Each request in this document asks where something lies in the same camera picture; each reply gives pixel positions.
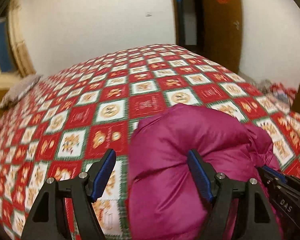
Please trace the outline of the window with blue pane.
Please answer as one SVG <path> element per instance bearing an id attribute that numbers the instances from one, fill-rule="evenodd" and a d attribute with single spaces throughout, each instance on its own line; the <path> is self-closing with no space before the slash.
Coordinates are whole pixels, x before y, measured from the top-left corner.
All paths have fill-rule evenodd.
<path id="1" fill-rule="evenodd" d="M 0 22 L 0 69 L 2 72 L 14 71 L 5 21 Z"/>

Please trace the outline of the magenta puffer jacket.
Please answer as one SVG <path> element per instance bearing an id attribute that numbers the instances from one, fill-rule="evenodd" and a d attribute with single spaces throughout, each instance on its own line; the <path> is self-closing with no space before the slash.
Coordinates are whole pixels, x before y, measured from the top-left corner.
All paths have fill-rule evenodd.
<path id="1" fill-rule="evenodd" d="M 280 171 L 262 128 L 203 106 L 177 104 L 140 120 L 128 149 L 127 210 L 132 239 L 195 239 L 212 210 L 212 181 L 200 162 L 227 179 Z"/>

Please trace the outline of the red patterned bed quilt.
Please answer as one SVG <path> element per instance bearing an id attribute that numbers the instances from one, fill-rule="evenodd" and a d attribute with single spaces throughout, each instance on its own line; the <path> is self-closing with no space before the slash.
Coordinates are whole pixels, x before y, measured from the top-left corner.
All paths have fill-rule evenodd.
<path id="1" fill-rule="evenodd" d="M 242 77 L 173 44 L 102 55 L 38 82 L 1 118 L 0 239 L 21 239 L 46 182 L 75 178 L 106 150 L 116 163 L 92 204 L 105 239 L 132 239 L 127 210 L 130 140 L 140 120 L 177 104 L 203 106 L 266 131 L 279 173 L 300 178 L 300 114 Z M 65 199 L 71 239 L 81 239 Z"/>

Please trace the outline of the brown wooden door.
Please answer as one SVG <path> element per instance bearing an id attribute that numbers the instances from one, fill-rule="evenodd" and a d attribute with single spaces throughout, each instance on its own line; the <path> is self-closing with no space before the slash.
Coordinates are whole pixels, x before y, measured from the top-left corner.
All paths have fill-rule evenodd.
<path id="1" fill-rule="evenodd" d="M 204 56 L 239 72 L 242 51 L 242 0 L 219 4 L 203 0 Z"/>

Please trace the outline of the pile of clothes on floor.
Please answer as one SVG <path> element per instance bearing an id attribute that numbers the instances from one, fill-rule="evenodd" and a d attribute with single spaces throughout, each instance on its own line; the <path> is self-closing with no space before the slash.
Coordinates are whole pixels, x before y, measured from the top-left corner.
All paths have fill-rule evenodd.
<path id="1" fill-rule="evenodd" d="M 263 80 L 255 83 L 255 86 L 263 94 L 270 95 L 281 103 L 291 107 L 297 94 L 295 88 L 287 88 L 282 83 L 272 83 L 270 80 Z"/>

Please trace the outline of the beige patterned curtain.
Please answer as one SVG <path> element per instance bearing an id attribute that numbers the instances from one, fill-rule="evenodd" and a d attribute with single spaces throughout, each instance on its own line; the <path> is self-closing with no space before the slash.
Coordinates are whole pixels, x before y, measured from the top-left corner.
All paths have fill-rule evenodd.
<path id="1" fill-rule="evenodd" d="M 19 0 L 10 0 L 7 8 L 8 37 L 12 55 L 22 77 L 36 74 L 20 27 Z"/>

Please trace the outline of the striped grey pillow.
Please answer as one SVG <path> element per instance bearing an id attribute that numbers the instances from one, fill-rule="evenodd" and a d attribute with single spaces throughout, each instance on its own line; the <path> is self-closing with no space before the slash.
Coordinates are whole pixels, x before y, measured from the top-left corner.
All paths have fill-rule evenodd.
<path id="1" fill-rule="evenodd" d="M 0 101 L 0 109 L 18 103 L 42 78 L 42 75 L 32 74 L 12 86 Z"/>

